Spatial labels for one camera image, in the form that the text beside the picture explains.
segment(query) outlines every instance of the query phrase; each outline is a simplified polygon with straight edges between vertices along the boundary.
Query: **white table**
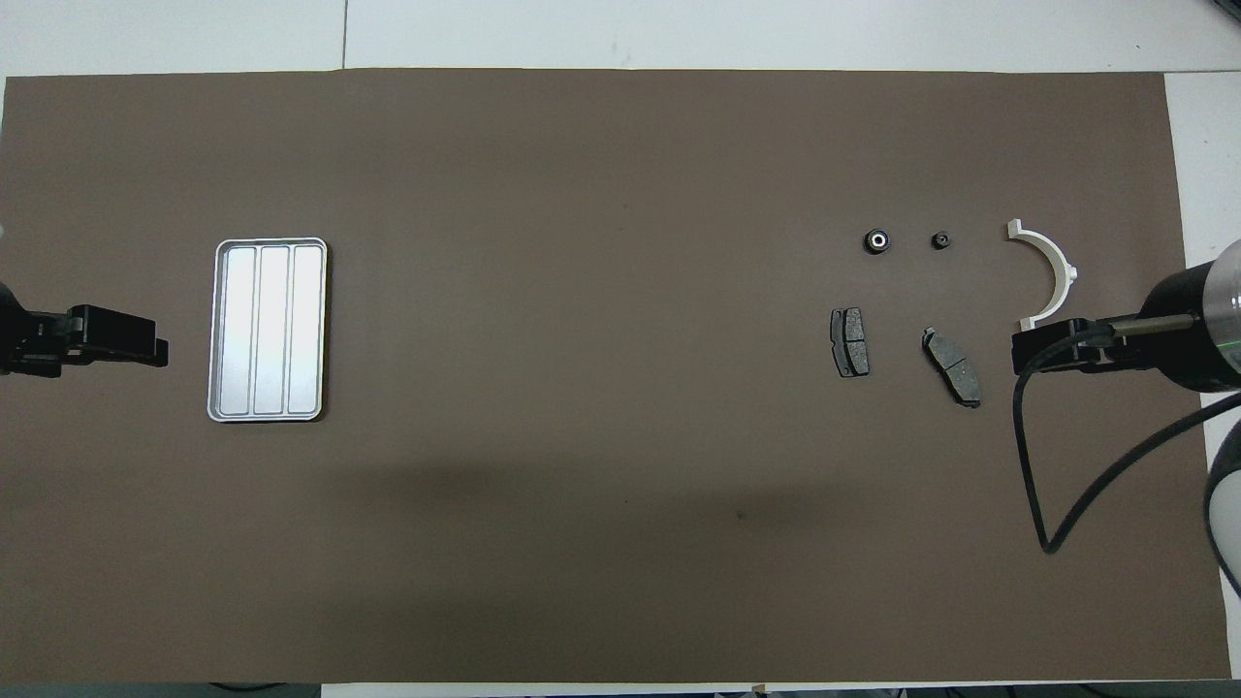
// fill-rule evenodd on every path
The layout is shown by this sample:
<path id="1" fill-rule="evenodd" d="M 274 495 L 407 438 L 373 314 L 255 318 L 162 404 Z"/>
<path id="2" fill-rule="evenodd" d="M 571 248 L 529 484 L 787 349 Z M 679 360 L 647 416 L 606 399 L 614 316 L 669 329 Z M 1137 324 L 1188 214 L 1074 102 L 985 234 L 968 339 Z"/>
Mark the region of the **white table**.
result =
<path id="1" fill-rule="evenodd" d="M 1186 265 L 1241 237 L 1241 24 L 1207 0 L 0 0 L 2 77 L 411 66 L 1164 72 Z M 1231 424 L 1207 422 L 1209 457 Z M 1241 677 L 1241 600 L 1227 589 L 1225 606 Z M 751 686 L 340 684 L 324 696 Z"/>

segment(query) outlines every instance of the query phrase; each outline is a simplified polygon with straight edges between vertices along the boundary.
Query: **white plastic part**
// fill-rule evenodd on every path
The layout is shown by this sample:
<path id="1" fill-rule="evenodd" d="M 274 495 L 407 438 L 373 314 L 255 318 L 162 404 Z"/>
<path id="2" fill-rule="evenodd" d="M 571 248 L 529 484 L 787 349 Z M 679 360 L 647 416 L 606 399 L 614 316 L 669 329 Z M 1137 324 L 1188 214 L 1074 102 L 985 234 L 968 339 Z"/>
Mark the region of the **white plastic part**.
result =
<path id="1" fill-rule="evenodd" d="M 1069 297 L 1069 287 L 1077 281 L 1077 267 L 1069 263 L 1065 253 L 1046 235 L 1034 232 L 1033 230 L 1023 230 L 1021 219 L 1009 221 L 1009 240 L 1020 240 L 1037 247 L 1040 252 L 1047 256 L 1051 271 L 1056 274 L 1056 287 L 1051 291 L 1051 301 L 1047 301 L 1047 306 L 1042 310 L 1039 310 L 1037 314 L 1018 320 L 1021 330 L 1025 332 L 1034 329 L 1035 323 L 1042 322 L 1060 309 L 1060 306 L 1065 303 L 1065 298 Z"/>

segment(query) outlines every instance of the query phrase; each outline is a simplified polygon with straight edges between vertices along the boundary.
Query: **black cable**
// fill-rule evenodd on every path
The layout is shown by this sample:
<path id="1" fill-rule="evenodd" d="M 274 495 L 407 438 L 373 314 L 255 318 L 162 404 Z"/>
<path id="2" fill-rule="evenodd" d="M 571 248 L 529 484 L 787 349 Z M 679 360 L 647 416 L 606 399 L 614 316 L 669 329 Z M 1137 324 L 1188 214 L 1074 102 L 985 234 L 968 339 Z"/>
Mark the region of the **black cable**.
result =
<path id="1" fill-rule="evenodd" d="M 1033 359 L 1030 359 L 1030 363 L 1028 363 L 1021 370 L 1021 375 L 1018 376 L 1016 386 L 1013 388 L 1013 433 L 1016 437 L 1016 455 L 1021 461 L 1021 478 L 1025 481 L 1025 497 L 1030 503 L 1030 517 L 1034 518 L 1034 532 L 1039 537 L 1039 545 L 1042 548 L 1042 551 L 1049 555 L 1060 550 L 1060 546 L 1065 543 L 1065 538 L 1069 537 L 1069 532 L 1071 532 L 1073 525 L 1077 524 L 1077 519 L 1086 513 L 1086 509 L 1095 502 L 1096 498 L 1098 498 L 1103 489 L 1106 489 L 1108 484 L 1112 484 L 1116 478 L 1121 477 L 1121 473 L 1129 469 L 1133 463 L 1138 462 L 1147 453 L 1163 446 L 1173 437 L 1194 428 L 1211 417 L 1216 417 L 1234 407 L 1241 406 L 1241 392 L 1230 395 L 1214 405 L 1203 407 L 1196 412 L 1172 422 L 1170 425 L 1148 436 L 1133 448 L 1129 448 L 1128 452 L 1121 456 L 1114 463 L 1108 466 L 1102 474 L 1095 478 L 1095 482 L 1090 483 L 1090 487 L 1082 492 L 1081 497 L 1077 498 L 1077 502 L 1075 502 L 1072 508 L 1069 509 L 1065 519 L 1060 522 L 1060 525 L 1056 528 L 1055 535 L 1052 535 L 1049 540 L 1047 529 L 1042 520 L 1042 508 L 1039 505 L 1039 493 L 1034 487 L 1034 473 L 1030 469 L 1030 450 L 1025 442 L 1025 420 L 1021 414 L 1021 401 L 1025 397 L 1025 384 L 1030 381 L 1030 376 L 1036 374 L 1039 369 L 1041 369 L 1042 365 L 1056 354 L 1067 350 L 1075 344 L 1109 337 L 1111 334 L 1111 327 L 1095 325 L 1090 329 L 1073 333 L 1059 342 L 1054 342 L 1046 349 L 1039 351 Z"/>
<path id="2" fill-rule="evenodd" d="M 1128 696 L 1118 696 L 1116 693 L 1103 693 L 1102 691 L 1095 688 L 1093 686 L 1086 684 L 1086 683 L 1078 683 L 1077 688 L 1081 688 L 1086 693 L 1091 693 L 1093 696 L 1098 696 L 1098 698 L 1129 698 Z M 1164 697 L 1164 696 L 1149 696 L 1149 697 L 1148 696 L 1143 696 L 1140 698 L 1169 698 L 1169 697 Z"/>
<path id="3" fill-rule="evenodd" d="M 267 691 L 268 688 L 276 688 L 277 686 L 285 686 L 284 683 L 259 683 L 257 686 L 228 686 L 227 683 L 215 683 L 211 686 L 221 688 L 223 691 L 231 691 L 233 693 L 254 693 L 256 691 Z"/>

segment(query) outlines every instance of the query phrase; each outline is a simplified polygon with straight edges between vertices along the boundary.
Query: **brown work surface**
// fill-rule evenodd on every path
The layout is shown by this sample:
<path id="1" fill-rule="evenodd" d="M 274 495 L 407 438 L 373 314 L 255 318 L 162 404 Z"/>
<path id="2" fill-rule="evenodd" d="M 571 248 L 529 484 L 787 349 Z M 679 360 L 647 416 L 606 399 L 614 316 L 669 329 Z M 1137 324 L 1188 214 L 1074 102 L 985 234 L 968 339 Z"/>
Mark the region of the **brown work surface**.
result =
<path id="1" fill-rule="evenodd" d="M 1227 676 L 1201 431 L 1047 558 L 1009 422 L 1009 334 L 1051 291 L 1009 219 L 1081 270 L 1057 319 L 1183 266 L 1160 76 L 10 78 L 2 123 L 0 278 L 171 342 L 0 379 L 5 682 Z M 326 412 L 215 424 L 215 247 L 307 235 Z M 831 361 L 846 306 L 867 378 Z M 1059 520 L 1198 396 L 1072 374 L 1028 402 Z"/>

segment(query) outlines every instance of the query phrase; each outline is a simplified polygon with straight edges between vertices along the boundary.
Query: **metal tray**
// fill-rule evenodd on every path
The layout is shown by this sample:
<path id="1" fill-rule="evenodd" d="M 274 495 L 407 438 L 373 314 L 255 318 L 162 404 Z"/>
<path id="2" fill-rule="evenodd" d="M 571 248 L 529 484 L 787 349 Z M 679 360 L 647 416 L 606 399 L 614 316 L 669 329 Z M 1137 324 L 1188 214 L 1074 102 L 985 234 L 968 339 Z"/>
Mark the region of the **metal tray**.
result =
<path id="1" fill-rule="evenodd" d="M 328 245 L 318 237 L 216 247 L 207 415 L 310 421 L 323 409 Z"/>

